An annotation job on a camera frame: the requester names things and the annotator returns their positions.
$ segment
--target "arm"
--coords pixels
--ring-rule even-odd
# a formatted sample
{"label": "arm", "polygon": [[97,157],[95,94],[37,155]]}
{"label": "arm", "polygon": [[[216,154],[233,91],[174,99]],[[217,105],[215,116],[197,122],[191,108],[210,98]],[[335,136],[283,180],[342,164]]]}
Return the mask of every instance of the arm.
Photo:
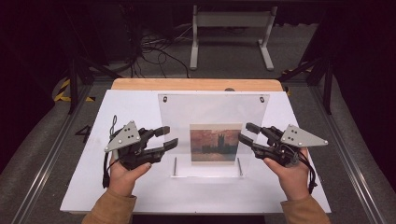
{"label": "arm", "polygon": [[[307,157],[306,147],[301,152]],[[264,162],[279,177],[280,187],[288,199],[281,203],[288,223],[330,223],[308,192],[308,168],[302,162],[291,167],[283,167],[269,158],[265,158]]]}
{"label": "arm", "polygon": [[114,163],[110,167],[110,186],[82,223],[129,223],[136,202],[136,197],[132,195],[134,183],[150,167],[150,163],[145,163],[128,171],[119,162]]}

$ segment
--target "painting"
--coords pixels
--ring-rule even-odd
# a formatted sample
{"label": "painting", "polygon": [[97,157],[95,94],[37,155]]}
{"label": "painting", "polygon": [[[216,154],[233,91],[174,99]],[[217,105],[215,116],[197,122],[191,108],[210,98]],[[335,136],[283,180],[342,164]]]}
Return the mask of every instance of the painting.
{"label": "painting", "polygon": [[242,123],[191,124],[191,162],[194,165],[233,165]]}

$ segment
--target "brown sleeve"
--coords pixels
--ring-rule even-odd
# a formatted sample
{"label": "brown sleeve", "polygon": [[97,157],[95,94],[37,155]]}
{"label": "brown sleeve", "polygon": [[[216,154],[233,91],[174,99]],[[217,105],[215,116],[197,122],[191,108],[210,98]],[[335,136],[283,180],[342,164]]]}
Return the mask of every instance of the brown sleeve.
{"label": "brown sleeve", "polygon": [[307,198],[282,202],[283,213],[288,223],[330,223],[318,202],[309,195]]}
{"label": "brown sleeve", "polygon": [[114,191],[107,191],[96,201],[95,206],[82,220],[83,224],[104,223],[121,224],[129,223],[136,197],[122,197]]}

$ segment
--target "transparent acrylic sheet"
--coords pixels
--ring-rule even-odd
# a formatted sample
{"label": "transparent acrylic sheet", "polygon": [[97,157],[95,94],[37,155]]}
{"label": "transparent acrylic sheet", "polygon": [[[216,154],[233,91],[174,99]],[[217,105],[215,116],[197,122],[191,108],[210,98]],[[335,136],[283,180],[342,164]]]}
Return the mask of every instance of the transparent acrylic sheet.
{"label": "transparent acrylic sheet", "polygon": [[257,134],[246,130],[247,122],[262,124],[268,94],[159,94],[165,136],[178,138],[167,151],[172,177],[243,177],[253,158],[252,150],[239,143],[242,133],[254,141]]}

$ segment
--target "hand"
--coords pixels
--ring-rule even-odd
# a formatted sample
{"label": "hand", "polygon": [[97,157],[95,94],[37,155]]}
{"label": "hand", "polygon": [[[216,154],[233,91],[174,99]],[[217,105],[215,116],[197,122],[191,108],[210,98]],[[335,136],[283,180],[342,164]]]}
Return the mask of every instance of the hand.
{"label": "hand", "polygon": [[[114,158],[111,156],[110,164],[113,162]],[[151,168],[151,163],[147,162],[129,171],[117,161],[110,167],[110,186],[108,188],[121,196],[129,197],[132,195],[134,182],[149,168]]]}
{"label": "hand", "polygon": [[[301,152],[308,158],[308,149],[301,148]],[[288,201],[295,201],[309,196],[308,192],[308,167],[302,162],[291,167],[284,167],[269,158],[264,159],[265,164],[278,176],[280,187],[286,194]]]}

